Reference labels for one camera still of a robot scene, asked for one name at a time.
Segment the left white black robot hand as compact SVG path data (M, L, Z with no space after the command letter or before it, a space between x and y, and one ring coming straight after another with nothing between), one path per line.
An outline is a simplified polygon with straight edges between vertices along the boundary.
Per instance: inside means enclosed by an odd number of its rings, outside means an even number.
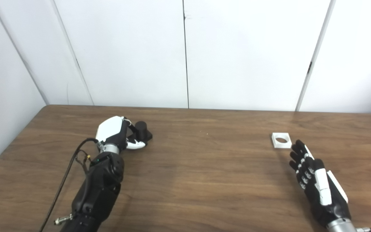
M144 121L133 124L123 116L114 116L102 122L97 129L97 147L102 152L120 154L122 151L139 150L147 146L153 136Z

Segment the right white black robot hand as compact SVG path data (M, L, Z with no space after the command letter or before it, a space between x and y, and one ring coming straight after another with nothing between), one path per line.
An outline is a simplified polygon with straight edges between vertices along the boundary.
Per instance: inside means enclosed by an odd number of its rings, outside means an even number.
M306 195L313 218L323 227L338 219L350 220L347 197L324 162L315 158L301 140L296 140L291 149L289 165Z

